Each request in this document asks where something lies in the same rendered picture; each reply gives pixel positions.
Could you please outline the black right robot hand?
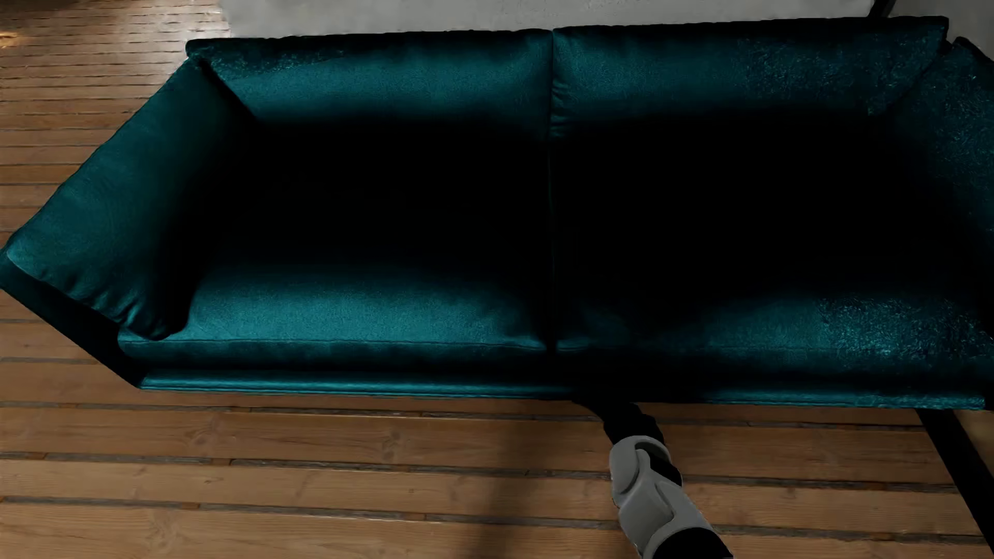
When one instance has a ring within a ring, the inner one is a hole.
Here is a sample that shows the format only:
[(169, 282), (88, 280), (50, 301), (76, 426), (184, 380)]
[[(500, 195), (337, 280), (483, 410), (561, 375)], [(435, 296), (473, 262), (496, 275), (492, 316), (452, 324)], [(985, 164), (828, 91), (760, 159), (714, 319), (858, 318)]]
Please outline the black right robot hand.
[(649, 437), (659, 443), (665, 441), (656, 419), (643, 413), (635, 403), (595, 399), (582, 405), (602, 420), (604, 432), (613, 444), (635, 436)]

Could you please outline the teal sofa seat cushion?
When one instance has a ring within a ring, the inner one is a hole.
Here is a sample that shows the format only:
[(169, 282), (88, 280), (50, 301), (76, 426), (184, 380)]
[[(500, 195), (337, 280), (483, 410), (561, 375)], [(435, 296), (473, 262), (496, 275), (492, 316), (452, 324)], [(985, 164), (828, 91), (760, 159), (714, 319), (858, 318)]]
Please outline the teal sofa seat cushion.
[(788, 290), (634, 308), (580, 308), (562, 357), (760, 372), (994, 366), (994, 338), (970, 301), (921, 289)]
[(182, 329), (149, 340), (122, 328), (118, 345), (180, 369), (516, 366), (547, 351), (528, 288), (396, 264), (227, 262), (203, 276)]

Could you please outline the teal fabric sofa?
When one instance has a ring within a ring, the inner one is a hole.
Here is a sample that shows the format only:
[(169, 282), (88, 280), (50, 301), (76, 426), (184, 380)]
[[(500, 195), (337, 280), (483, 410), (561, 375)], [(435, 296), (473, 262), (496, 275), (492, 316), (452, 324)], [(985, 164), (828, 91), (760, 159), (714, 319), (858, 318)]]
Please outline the teal fabric sofa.
[[(562, 357), (556, 351), (557, 342), (564, 326), (574, 323), (580, 308), (604, 306), (610, 310), (627, 310), (639, 304), (654, 305), (690, 298), (680, 292), (669, 299), (623, 297), (616, 304), (561, 299), (553, 274), (556, 234), (550, 185), (549, 242), (542, 255), (512, 259), (507, 251), (497, 253), (492, 249), (471, 255), (463, 248), (430, 247), (421, 241), (408, 243), (394, 237), (375, 239), (354, 231), (335, 215), (330, 215), (322, 205), (324, 188), (306, 185), (301, 182), (299, 172), (281, 170), (275, 163), (264, 160), (261, 155), (263, 138), (256, 130), (255, 153), (251, 160), (252, 184), (238, 191), (239, 204), (231, 206), (226, 213), (221, 235), (210, 260), (199, 274), (194, 291), (203, 276), (218, 264), (242, 261), (248, 264), (299, 261), (396, 264), (504, 277), (519, 286), (529, 287), (535, 310), (540, 312), (540, 329), (547, 343), (545, 355), (540, 360), (516, 366), (481, 365), (401, 372), (150, 366), (127, 356), (119, 347), (118, 333), (124, 327), (62, 296), (55, 288), (36, 281), (7, 260), (5, 249), (11, 237), (0, 249), (0, 286), (93, 358), (144, 390), (554, 400), (573, 400), (587, 394), (596, 399), (640, 402), (861, 408), (985, 409), (994, 405), (994, 366), (916, 371), (878, 367), (841, 372), (760, 372), (757, 369), (666, 364), (631, 366)], [(944, 247), (941, 229), (927, 214), (923, 198), (904, 177), (899, 163), (889, 152), (885, 136), (884, 140), (887, 147), (883, 160), (884, 177), (887, 186), (894, 187), (897, 201), (905, 204), (907, 214), (902, 223), (908, 229), (895, 233), (893, 240), (901, 241), (902, 246), (891, 252), (884, 251), (883, 240), (869, 241), (866, 246), (874, 250), (876, 257), (894, 256), (896, 259), (885, 261), (865, 273), (818, 276), (817, 282), (810, 285), (790, 285), (787, 289), (764, 293), (798, 289), (819, 293), (850, 290), (896, 293), (903, 289), (921, 289), (943, 293), (961, 302), (970, 301), (980, 317), (975, 296), (970, 291), (970, 274), (961, 260)], [(720, 297), (714, 292), (691, 300), (726, 300), (764, 293)]]

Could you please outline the black sofa leg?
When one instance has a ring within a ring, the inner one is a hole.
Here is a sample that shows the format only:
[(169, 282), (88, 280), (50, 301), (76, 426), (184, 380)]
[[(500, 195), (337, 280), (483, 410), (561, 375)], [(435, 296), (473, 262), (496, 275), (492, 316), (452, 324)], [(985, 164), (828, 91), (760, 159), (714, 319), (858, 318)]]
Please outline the black sofa leg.
[(994, 553), (994, 475), (952, 410), (915, 413)]

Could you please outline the teal sofa back cushion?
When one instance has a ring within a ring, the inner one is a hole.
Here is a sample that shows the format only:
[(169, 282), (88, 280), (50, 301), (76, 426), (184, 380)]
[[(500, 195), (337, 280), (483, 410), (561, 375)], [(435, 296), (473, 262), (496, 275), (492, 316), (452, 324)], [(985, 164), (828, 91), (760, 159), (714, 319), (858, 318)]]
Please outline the teal sofa back cushion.
[(942, 17), (551, 32), (549, 185), (563, 300), (690, 299), (865, 273), (907, 230), (885, 114)]
[(548, 248), (553, 33), (193, 40), (261, 155), (356, 232), (531, 259)]

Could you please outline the teal sofa side cushion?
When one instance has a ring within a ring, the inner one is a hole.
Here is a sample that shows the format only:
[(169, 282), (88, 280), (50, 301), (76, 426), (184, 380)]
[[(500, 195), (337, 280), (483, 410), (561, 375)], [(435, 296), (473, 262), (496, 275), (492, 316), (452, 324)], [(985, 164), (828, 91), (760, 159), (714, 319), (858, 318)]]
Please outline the teal sofa side cushion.
[(994, 60), (963, 37), (944, 43), (881, 128), (994, 337)]
[(252, 184), (255, 132), (209, 64), (189, 58), (11, 236), (7, 260), (141, 337), (179, 331)]

